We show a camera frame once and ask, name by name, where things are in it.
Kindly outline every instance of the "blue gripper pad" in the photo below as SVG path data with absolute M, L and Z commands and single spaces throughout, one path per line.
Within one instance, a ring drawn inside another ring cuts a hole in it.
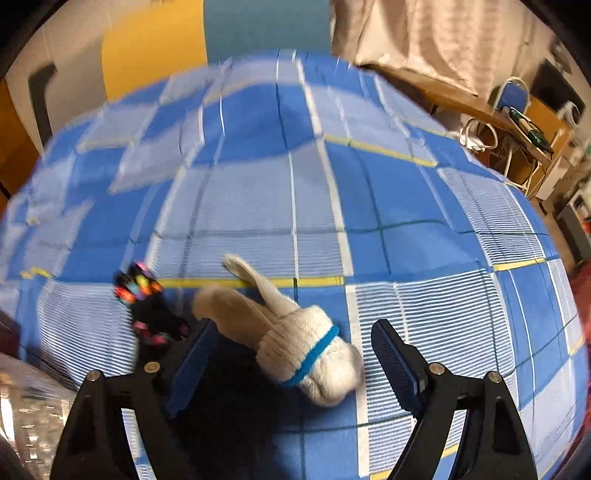
M 216 345 L 216 324 L 209 322 L 171 381 L 170 395 L 164 406 L 165 414 L 169 419 L 174 418 L 189 404 L 207 366 L 209 354 Z
M 421 417 L 424 405 L 420 394 L 427 386 L 426 360 L 415 347 L 402 341 L 387 320 L 374 323 L 371 345 L 400 406 L 413 417 Z

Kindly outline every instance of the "shiny metallic object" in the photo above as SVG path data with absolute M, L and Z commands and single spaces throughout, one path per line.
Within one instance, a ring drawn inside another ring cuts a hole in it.
M 435 375 L 441 375 L 445 371 L 445 367 L 437 362 L 429 364 L 429 371 Z
M 488 380 L 493 383 L 501 383 L 503 381 L 503 377 L 499 372 L 488 372 Z
M 148 374 L 155 374 L 160 370 L 160 364 L 158 362 L 148 362 L 144 365 L 144 372 Z
M 31 365 L 0 353 L 0 436 L 35 479 L 49 479 L 75 396 Z
M 86 374 L 86 379 L 91 382 L 96 382 L 100 378 L 100 372 L 98 370 L 91 370 Z

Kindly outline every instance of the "yellow wall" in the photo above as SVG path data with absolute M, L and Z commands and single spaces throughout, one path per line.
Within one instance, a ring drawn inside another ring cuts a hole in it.
M 205 64 L 202 0 L 176 0 L 137 12 L 115 25 L 103 41 L 109 100 Z

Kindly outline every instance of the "red object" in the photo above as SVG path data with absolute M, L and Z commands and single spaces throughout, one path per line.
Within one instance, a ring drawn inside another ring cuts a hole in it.
M 148 326 L 144 322 L 134 322 L 135 330 L 147 330 Z
M 157 333 L 156 335 L 152 335 L 152 343 L 154 345 L 167 345 L 168 340 L 164 335 L 160 335 L 159 333 Z
M 115 295 L 117 295 L 120 299 L 128 301 L 129 303 L 135 302 L 135 296 L 129 290 L 126 290 L 122 287 L 115 287 Z

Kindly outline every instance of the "metal screw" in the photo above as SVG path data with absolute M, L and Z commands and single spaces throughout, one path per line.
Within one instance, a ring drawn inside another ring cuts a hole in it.
M 91 370 L 86 374 L 86 378 L 91 382 L 96 382 L 100 378 L 100 371 L 98 370 Z
M 494 383 L 501 383 L 503 381 L 503 377 L 499 372 L 488 372 L 488 380 Z
M 155 374 L 160 370 L 160 364 L 158 362 L 148 362 L 144 365 L 144 372 L 147 374 Z
M 432 374 L 441 375 L 445 371 L 445 367 L 435 362 L 434 364 L 429 364 L 429 371 Z

